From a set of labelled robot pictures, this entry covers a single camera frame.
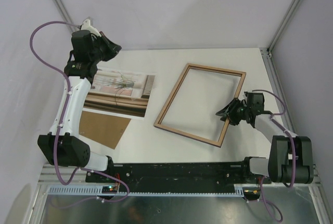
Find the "white wall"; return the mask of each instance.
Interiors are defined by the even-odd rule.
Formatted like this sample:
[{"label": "white wall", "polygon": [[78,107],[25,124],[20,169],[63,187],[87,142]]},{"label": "white wall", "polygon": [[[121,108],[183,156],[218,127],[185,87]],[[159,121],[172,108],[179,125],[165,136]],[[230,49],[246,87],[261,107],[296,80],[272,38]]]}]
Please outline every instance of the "white wall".
[{"label": "white wall", "polygon": [[304,0],[273,57],[297,131],[312,140],[333,207],[333,0]]},{"label": "white wall", "polygon": [[63,0],[124,49],[267,47],[292,0]]},{"label": "white wall", "polygon": [[[6,218],[20,223],[45,162],[37,138],[48,132],[63,86],[62,77],[34,58],[29,37],[43,22],[61,17],[52,0],[1,0],[0,5],[0,223]],[[50,26],[35,46],[46,60],[64,67],[70,34],[65,26]],[[7,216],[13,203],[15,211]]]}]

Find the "reflective floor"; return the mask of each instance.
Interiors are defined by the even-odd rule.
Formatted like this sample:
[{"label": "reflective floor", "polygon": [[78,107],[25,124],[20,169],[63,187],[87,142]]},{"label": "reflective floor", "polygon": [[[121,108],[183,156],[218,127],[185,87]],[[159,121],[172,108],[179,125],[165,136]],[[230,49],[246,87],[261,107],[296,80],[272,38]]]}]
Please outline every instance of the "reflective floor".
[{"label": "reflective floor", "polygon": [[[265,188],[265,197],[280,208],[283,223],[319,223],[307,188]],[[41,223],[275,223],[263,203],[247,204],[242,198],[231,197],[132,196],[113,204],[89,200],[64,210],[49,203],[52,200],[56,206],[67,206],[83,198],[49,196]]]}]

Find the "table surface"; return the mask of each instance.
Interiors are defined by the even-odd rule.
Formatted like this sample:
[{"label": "table surface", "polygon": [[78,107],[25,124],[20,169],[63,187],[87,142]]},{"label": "table surface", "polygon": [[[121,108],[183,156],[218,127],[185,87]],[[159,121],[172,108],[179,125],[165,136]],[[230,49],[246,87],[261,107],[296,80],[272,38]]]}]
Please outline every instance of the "table surface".
[{"label": "table surface", "polygon": [[[258,48],[121,51],[116,58],[100,66],[156,74],[145,118],[131,120],[115,150],[87,138],[83,141],[92,151],[111,156],[115,163],[238,161],[246,156],[268,157],[270,142],[244,121],[238,126],[229,126],[221,148],[153,126],[187,63],[245,71],[241,95],[254,89],[272,91]],[[217,138],[223,122],[215,112],[233,98],[237,78],[216,75],[191,71],[163,123],[206,138]],[[265,109],[278,111],[270,95],[265,95]]]}]

